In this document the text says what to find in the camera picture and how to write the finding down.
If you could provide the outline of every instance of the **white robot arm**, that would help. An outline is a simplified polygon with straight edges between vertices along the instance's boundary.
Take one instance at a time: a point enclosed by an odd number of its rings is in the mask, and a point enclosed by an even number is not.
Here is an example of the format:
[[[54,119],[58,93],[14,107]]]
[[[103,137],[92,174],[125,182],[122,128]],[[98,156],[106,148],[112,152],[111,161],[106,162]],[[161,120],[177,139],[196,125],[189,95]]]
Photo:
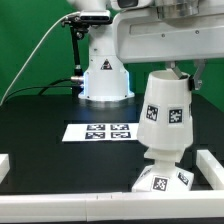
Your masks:
[[[80,11],[79,20],[96,19],[98,25],[92,24],[89,34],[89,68],[84,73],[84,90],[79,94],[81,100],[94,106],[116,105],[134,97],[129,90],[129,73],[116,57],[113,44],[113,26],[106,22],[110,14],[106,9],[109,0],[67,0]]]

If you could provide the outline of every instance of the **white block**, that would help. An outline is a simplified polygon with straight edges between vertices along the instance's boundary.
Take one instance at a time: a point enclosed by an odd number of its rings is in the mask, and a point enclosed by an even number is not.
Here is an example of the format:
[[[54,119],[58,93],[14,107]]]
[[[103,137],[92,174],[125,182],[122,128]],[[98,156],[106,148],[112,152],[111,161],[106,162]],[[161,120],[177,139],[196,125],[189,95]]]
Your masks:
[[[224,217],[224,191],[124,194],[124,219]]]
[[[9,172],[9,156],[8,154],[0,155],[0,183],[5,178],[6,174]]]
[[[224,168],[208,150],[197,151],[196,164],[214,190],[224,190]]]
[[[86,221],[86,195],[1,196],[0,223]]]

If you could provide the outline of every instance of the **white cylinder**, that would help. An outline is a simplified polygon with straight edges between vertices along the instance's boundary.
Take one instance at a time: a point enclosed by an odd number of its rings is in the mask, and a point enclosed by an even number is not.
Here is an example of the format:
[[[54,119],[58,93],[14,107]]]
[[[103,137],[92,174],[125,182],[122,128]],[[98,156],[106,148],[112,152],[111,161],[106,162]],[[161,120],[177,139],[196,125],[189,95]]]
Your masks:
[[[145,157],[179,162],[193,143],[188,77],[180,80],[172,70],[150,74],[137,134],[149,147]]]

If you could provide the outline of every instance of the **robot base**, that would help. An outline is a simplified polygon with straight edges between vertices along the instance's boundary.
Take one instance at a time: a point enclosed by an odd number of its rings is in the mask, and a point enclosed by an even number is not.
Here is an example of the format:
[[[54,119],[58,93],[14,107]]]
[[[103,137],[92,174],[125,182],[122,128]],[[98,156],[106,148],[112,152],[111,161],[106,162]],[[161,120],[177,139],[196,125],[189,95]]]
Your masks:
[[[120,98],[117,100],[96,100],[94,99],[89,99],[88,97],[86,98],[82,93],[79,94],[79,103],[84,105],[84,106],[90,106],[90,107],[96,107],[96,108],[116,108],[116,107],[121,107],[121,106],[127,106],[131,105],[135,102],[135,94],[130,92],[130,94],[126,98]]]
[[[132,187],[132,192],[189,191],[194,174],[178,167],[161,169],[155,165],[146,166]]]

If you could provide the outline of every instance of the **black cable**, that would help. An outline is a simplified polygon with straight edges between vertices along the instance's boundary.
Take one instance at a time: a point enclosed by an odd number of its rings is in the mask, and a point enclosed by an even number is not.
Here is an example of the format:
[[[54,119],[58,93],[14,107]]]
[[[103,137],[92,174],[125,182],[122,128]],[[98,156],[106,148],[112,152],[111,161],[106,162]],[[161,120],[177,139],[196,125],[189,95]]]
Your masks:
[[[56,81],[50,83],[48,86],[44,87],[44,88],[38,93],[38,96],[43,95],[43,93],[49,89],[49,86],[55,86],[55,85],[57,85],[57,84],[59,84],[59,83],[62,83],[62,82],[69,82],[69,81],[71,81],[71,79],[58,79],[58,80],[56,80]]]
[[[26,88],[22,88],[19,90],[16,90],[12,93],[10,93],[5,100],[3,101],[3,104],[13,95],[15,95],[16,93],[22,92],[22,91],[26,91],[26,90],[31,90],[31,89],[43,89],[43,88],[74,88],[74,87],[79,87],[79,85],[68,85],[68,86],[33,86],[33,87],[26,87]]]

